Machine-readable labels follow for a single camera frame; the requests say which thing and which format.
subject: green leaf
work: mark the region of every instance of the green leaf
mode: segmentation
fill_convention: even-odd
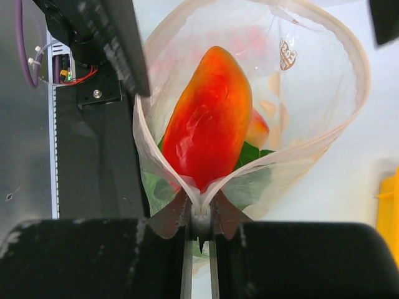
[[[167,181],[151,173],[143,172],[143,185],[151,215],[163,209],[176,195]]]
[[[165,138],[165,136],[163,135],[161,138],[161,141],[158,144],[158,148],[160,149],[161,153],[162,153],[162,146],[163,146],[163,139]]]
[[[265,157],[271,153],[273,153],[273,151],[269,151],[268,149],[262,149],[260,151],[259,148],[256,148],[255,146],[250,145],[248,142],[245,141],[234,170],[237,170],[240,167],[243,167],[244,165],[247,165],[248,163]]]
[[[266,166],[243,176],[232,178],[224,186],[224,195],[239,210],[259,202],[263,191],[272,181],[272,168]]]

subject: yellow object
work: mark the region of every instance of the yellow object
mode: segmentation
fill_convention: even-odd
[[[385,239],[399,267],[399,168],[381,183],[377,230]]]
[[[67,70],[61,70],[60,76],[68,77],[68,71]]]

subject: transparent plastic bag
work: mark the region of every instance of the transparent plastic bag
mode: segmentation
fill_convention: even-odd
[[[238,61],[253,107],[271,128],[259,158],[204,194],[157,148],[173,109],[205,52],[218,45]],[[222,189],[259,219],[322,156],[366,101],[365,52],[338,20],[306,1],[195,0],[178,6],[145,42],[152,96],[136,98],[133,132],[151,213],[182,186],[197,213]]]

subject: cable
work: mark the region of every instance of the cable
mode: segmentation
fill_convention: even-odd
[[[84,76],[83,78],[73,79],[73,80],[75,80],[75,81],[73,81],[73,82],[62,82],[62,84],[65,84],[65,85],[76,85],[76,84],[82,83],[83,81],[85,81],[85,80],[87,80],[88,78],[90,78],[90,77],[92,77],[93,75],[95,75],[98,71],[99,71],[98,69],[94,69],[94,67],[92,67],[92,68],[90,69],[90,73],[87,74],[86,76]]]
[[[22,15],[22,0],[16,0],[16,38],[17,38],[17,49],[19,54],[19,61],[21,63],[22,71],[26,82],[32,87],[37,88],[39,85],[39,67],[34,68],[34,75],[32,78],[31,71],[29,70],[29,64],[27,62],[25,42],[24,42],[24,23]],[[43,54],[39,54],[36,61],[41,63]]]
[[[54,59],[55,69],[54,69],[54,83],[60,84],[60,55],[57,55]]]

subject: bell pepper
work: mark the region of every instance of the bell pepper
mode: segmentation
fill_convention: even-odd
[[[201,59],[166,128],[163,155],[205,192],[238,162],[252,117],[252,91],[243,70],[214,46]]]
[[[269,133],[270,128],[266,121],[263,119],[262,115],[253,108],[252,119],[245,141],[261,150],[266,143],[267,137],[269,137]]]

